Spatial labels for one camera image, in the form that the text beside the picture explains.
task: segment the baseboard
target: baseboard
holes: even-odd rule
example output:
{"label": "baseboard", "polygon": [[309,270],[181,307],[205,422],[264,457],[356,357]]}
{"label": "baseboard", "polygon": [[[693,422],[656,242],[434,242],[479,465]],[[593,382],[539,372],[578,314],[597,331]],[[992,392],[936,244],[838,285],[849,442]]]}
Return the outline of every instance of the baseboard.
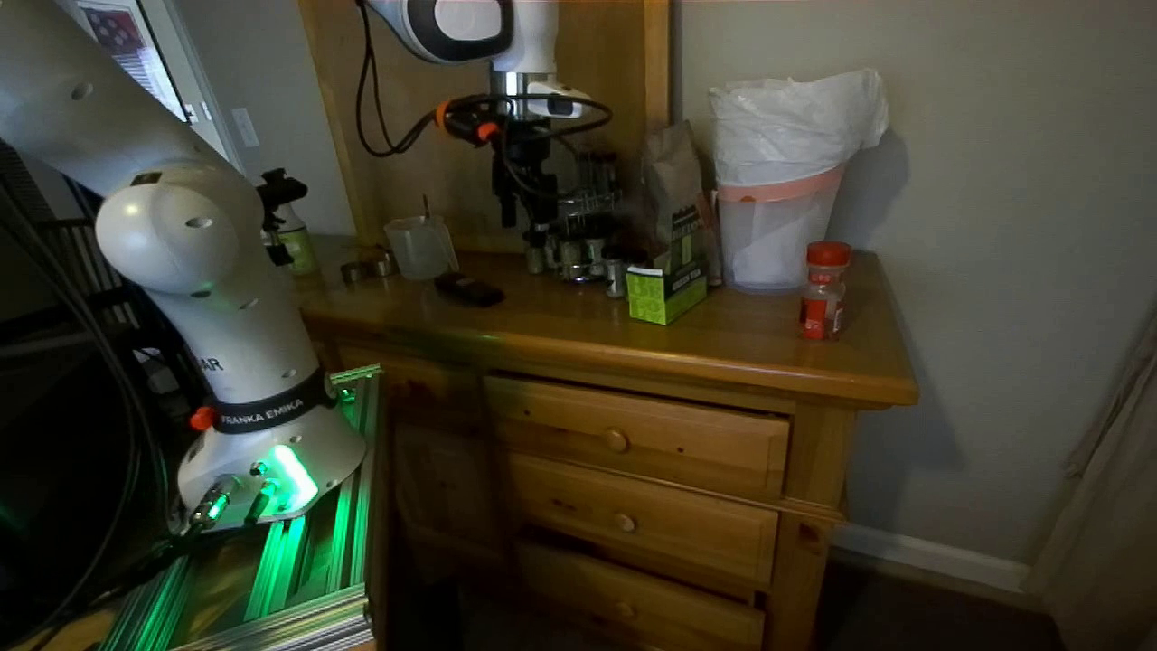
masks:
{"label": "baseboard", "polygon": [[842,524],[837,536],[837,551],[848,551],[868,563],[889,563],[901,572],[930,574],[930,578],[949,578],[978,589],[992,589],[997,598],[1014,599],[1030,599],[1026,592],[1026,563],[957,551],[957,545],[942,545],[930,539],[910,539],[910,536],[889,536],[879,529],[865,524]]}

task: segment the red jar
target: red jar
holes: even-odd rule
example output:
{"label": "red jar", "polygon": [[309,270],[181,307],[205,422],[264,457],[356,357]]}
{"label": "red jar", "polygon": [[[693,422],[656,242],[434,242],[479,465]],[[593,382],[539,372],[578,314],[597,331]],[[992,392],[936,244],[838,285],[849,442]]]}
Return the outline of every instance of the red jar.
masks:
{"label": "red jar", "polygon": [[837,339],[842,324],[848,269],[855,249],[848,242],[807,244],[807,285],[801,304],[801,324],[807,339]]}

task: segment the dresser top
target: dresser top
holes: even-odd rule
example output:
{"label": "dresser top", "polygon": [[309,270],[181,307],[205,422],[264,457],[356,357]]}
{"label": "dresser top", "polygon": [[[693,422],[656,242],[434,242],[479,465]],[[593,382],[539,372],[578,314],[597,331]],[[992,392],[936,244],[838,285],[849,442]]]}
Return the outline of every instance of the dresser top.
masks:
{"label": "dresser top", "polygon": [[914,402],[909,346],[882,265],[859,254],[838,339],[801,337],[801,293],[714,288],[674,324],[649,324],[609,285],[530,275],[520,258],[463,254],[466,275],[507,293],[497,307],[444,301],[434,282],[342,282],[351,242],[317,238],[321,278],[299,282],[316,337],[424,351],[442,361],[700,379],[742,392],[790,392],[865,406]]}

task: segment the wooden dresser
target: wooden dresser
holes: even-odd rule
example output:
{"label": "wooden dresser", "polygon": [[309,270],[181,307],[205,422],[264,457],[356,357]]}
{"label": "wooden dresser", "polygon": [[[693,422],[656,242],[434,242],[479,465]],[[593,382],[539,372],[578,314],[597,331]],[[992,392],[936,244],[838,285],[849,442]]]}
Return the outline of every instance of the wooden dresser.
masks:
{"label": "wooden dresser", "polygon": [[855,422],[914,402],[877,258],[837,342],[801,339],[796,298],[720,288],[663,330],[516,258],[463,258],[501,307],[327,258],[299,307],[331,365],[387,369],[417,545],[642,648],[810,648]]}

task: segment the small box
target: small box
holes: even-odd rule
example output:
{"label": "small box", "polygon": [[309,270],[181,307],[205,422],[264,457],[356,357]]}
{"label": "small box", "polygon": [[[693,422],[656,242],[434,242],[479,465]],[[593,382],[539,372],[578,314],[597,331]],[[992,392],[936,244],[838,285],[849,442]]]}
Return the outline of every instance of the small box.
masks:
{"label": "small box", "polygon": [[684,265],[680,270],[663,269],[627,269],[627,304],[630,319],[669,324],[684,312],[692,312],[703,298],[709,298],[709,278],[703,265]]}

